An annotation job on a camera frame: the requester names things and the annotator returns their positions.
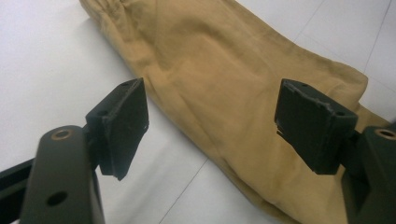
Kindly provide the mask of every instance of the white table surface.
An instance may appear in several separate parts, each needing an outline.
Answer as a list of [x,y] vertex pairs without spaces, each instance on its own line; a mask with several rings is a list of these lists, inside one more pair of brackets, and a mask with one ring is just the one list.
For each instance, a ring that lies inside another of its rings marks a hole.
[[[361,99],[396,117],[396,2],[239,0],[303,48],[366,74]],[[0,170],[35,156],[49,130],[134,78],[77,0],[0,2]],[[107,223],[277,223],[253,206],[148,99],[150,126],[119,182],[100,175]]]

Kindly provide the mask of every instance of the fabric fold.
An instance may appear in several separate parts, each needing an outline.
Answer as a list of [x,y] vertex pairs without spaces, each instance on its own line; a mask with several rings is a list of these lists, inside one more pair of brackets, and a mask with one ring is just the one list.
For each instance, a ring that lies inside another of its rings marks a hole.
[[359,104],[366,76],[298,47],[232,0],[80,2],[159,108],[252,202],[285,223],[347,223],[342,171],[310,171],[276,135],[274,114],[289,78],[357,113],[358,131],[383,126]]

